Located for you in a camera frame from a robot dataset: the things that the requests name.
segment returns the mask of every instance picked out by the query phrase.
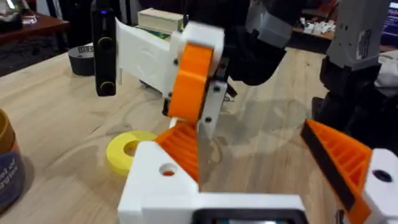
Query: wood grain surface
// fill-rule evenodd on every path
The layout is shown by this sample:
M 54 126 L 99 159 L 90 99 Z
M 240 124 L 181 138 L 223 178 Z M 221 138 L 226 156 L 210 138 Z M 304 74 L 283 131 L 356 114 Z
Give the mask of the wood grain surface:
M 299 136 L 324 55 L 288 49 L 274 76 L 225 103 L 211 147 L 200 152 L 205 192 L 300 194 L 312 224 L 333 223 L 334 196 Z M 125 177 L 112 173 L 106 145 L 120 133 L 160 134 L 161 94 L 124 75 L 114 97 L 99 98 L 93 77 L 72 74 L 59 55 L 0 78 L 0 107 L 24 155 L 24 195 L 0 223 L 118 223 Z

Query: orange ribbed finger pad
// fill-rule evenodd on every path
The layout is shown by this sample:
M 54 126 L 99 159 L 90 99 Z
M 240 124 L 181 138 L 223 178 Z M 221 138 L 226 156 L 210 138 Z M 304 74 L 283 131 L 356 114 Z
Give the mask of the orange ribbed finger pad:
M 187 44 L 169 105 L 169 116 L 196 123 L 205 96 L 213 49 Z
M 339 198 L 351 224 L 370 214 L 362 198 L 372 150 L 324 124 L 306 120 L 301 133 L 318 166 Z
M 192 179 L 198 182 L 197 133 L 194 124 L 177 121 L 177 124 L 155 139 L 171 158 Z

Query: robotic arm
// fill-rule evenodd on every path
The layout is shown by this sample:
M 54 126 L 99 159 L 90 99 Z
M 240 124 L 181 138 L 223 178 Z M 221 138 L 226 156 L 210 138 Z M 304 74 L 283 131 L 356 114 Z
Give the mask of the robotic arm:
M 343 2 L 340 14 L 345 16 L 339 16 L 321 80 L 333 97 L 350 94 L 350 99 L 358 102 L 371 94 L 377 101 L 378 93 L 368 87 L 379 70 L 377 49 L 388 0 Z M 172 34 L 169 44 L 119 21 L 108 23 L 111 11 L 96 5 L 93 27 L 105 31 L 94 38 L 98 94 L 114 95 L 116 74 L 125 69 L 162 92 L 164 115 L 182 120 L 155 142 L 138 145 L 118 208 L 122 224 L 308 223 L 298 195 L 204 194 L 199 193 L 197 184 L 199 139 L 213 135 L 227 77 L 248 85 L 268 80 L 285 54 L 304 3 L 255 1 L 248 9 L 245 27 L 223 32 L 189 22 L 181 34 Z M 358 8 L 361 13 L 349 13 L 346 8 Z M 101 69 L 106 64 L 104 50 L 110 57 L 115 55 L 111 60 L 114 72 Z M 326 97 L 316 118 L 335 117 L 325 115 L 330 111 L 327 102 Z M 325 135 L 338 136 L 334 147 Z M 398 215 L 387 199 L 396 198 L 397 187 L 386 185 L 397 177 L 396 157 L 385 149 L 372 152 L 358 142 L 349 147 L 354 139 L 347 140 L 344 134 L 311 121 L 306 122 L 302 136 L 342 202 L 345 223 L 397 223 Z

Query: yellow ring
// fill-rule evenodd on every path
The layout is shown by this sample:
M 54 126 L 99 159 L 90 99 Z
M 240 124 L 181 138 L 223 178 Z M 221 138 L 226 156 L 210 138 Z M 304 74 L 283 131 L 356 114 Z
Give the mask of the yellow ring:
M 120 175 L 128 175 L 133 156 L 124 152 L 124 147 L 134 141 L 153 141 L 155 134 L 148 131 L 130 131 L 116 136 L 106 147 L 106 159 L 111 169 Z

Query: black plastic part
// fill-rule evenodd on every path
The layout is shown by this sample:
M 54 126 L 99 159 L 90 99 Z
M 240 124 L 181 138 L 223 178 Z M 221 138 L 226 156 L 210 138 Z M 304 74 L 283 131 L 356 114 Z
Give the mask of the black plastic part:
M 325 57 L 322 60 L 320 79 L 324 86 L 335 95 L 351 100 L 360 98 L 365 87 L 374 87 L 373 83 L 379 75 L 381 64 L 352 71 L 349 67 L 340 68 Z
M 190 21 L 197 21 L 229 30 L 245 26 L 250 0 L 185 0 Z
M 132 25 L 131 22 L 131 7 L 130 7 L 130 0 L 124 0 L 126 4 L 126 18 L 127 18 L 127 25 Z
M 226 84 L 226 92 L 232 98 L 235 98 L 235 96 L 238 95 L 238 92 L 236 92 L 236 90 L 229 83 Z
M 0 18 L 0 33 L 19 29 L 22 29 L 22 16 L 18 12 Z
M 352 101 L 329 92 L 322 101 L 315 120 L 339 131 L 344 131 L 353 115 L 354 107 Z
M 116 23 L 107 0 L 93 2 L 91 26 L 94 47 L 95 82 L 98 96 L 116 94 Z
M 300 18 L 307 0 L 262 0 L 267 11 L 286 23 L 294 26 Z
M 201 209 L 193 213 L 192 224 L 214 224 L 218 220 L 285 221 L 289 224 L 308 224 L 301 210 L 295 209 Z
M 226 74 L 234 81 L 256 86 L 274 74 L 286 51 L 252 38 L 246 28 L 237 27 L 226 33 L 223 56 L 229 57 Z
M 169 115 L 169 105 L 170 105 L 170 100 L 165 99 L 164 103 L 163 103 L 163 110 L 162 110 L 162 114 L 164 116 L 168 116 Z
M 335 193 L 342 202 L 343 206 L 347 211 L 350 211 L 355 203 L 355 197 L 344 181 L 344 178 L 338 172 L 335 164 L 330 159 L 325 148 L 322 146 L 319 139 L 316 137 L 307 123 L 304 123 L 304 127 L 301 131 L 301 137 L 303 137 L 305 143 L 310 149 L 310 152 L 312 153 L 312 156 L 323 172 L 323 175 L 328 179 L 329 184 L 335 190 Z
M 336 212 L 336 224 L 344 224 L 344 210 L 340 209 Z
M 74 74 L 86 77 L 94 75 L 94 58 L 79 58 L 69 55 L 69 61 Z

